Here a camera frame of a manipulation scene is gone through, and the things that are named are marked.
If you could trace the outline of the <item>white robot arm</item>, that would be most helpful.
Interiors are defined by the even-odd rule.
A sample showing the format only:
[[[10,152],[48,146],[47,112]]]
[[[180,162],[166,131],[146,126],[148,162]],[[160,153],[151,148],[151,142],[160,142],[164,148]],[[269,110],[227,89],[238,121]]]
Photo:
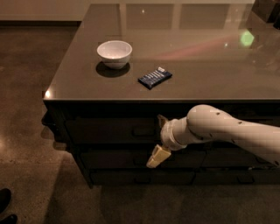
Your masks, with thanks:
[[[156,145],[146,166],[156,168],[173,151],[189,144],[224,141],[237,145],[267,162],[279,166],[280,128],[246,122],[209,105],[197,105],[180,119],[168,120],[157,116],[160,124],[161,145]]]

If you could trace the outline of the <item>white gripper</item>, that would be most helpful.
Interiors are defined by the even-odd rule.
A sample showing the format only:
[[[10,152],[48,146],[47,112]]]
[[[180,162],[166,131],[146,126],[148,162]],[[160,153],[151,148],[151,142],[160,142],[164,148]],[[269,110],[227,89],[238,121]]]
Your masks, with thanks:
[[[179,143],[173,135],[176,119],[169,121],[163,115],[158,115],[157,119],[159,127],[162,128],[160,139],[164,147],[158,144],[155,146],[146,164],[148,168],[156,168],[171,156],[171,151],[179,151],[186,147],[186,144]]]

